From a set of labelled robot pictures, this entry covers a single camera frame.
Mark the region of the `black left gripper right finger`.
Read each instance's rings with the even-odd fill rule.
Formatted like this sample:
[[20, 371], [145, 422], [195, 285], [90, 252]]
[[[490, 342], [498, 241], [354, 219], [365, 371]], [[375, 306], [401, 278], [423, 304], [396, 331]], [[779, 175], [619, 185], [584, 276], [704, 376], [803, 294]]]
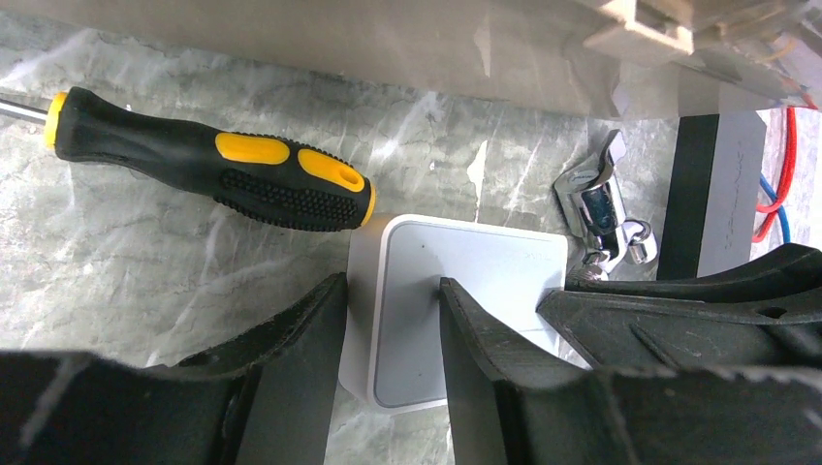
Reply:
[[810, 367], [585, 370], [492, 317], [455, 279], [440, 338], [459, 464], [817, 464]]

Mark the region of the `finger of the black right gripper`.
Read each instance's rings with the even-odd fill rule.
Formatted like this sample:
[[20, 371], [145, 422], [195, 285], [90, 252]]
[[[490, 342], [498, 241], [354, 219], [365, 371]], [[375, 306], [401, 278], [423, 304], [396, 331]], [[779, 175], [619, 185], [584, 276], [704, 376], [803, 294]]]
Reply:
[[821, 365], [821, 291], [717, 303], [556, 291], [543, 317], [593, 367]]
[[568, 277], [564, 289], [610, 295], [632, 295], [709, 303], [738, 303], [787, 297], [821, 287], [821, 251], [799, 243], [780, 245], [742, 262], [739, 254], [699, 261], [698, 274], [662, 263], [655, 281], [593, 281]]

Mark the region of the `black network switch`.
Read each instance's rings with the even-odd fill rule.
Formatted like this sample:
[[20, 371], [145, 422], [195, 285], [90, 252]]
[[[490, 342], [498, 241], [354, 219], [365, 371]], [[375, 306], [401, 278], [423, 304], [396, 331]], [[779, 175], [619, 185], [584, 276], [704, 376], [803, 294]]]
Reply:
[[663, 263], [697, 275], [704, 256], [749, 261], [766, 133], [753, 110], [680, 119], [657, 279]]

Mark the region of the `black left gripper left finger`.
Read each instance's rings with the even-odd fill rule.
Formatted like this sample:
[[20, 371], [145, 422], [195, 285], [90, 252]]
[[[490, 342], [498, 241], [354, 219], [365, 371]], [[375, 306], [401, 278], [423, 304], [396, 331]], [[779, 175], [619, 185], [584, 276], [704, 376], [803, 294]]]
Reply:
[[1, 355], [5, 464], [320, 464], [347, 316], [343, 274], [173, 366]]

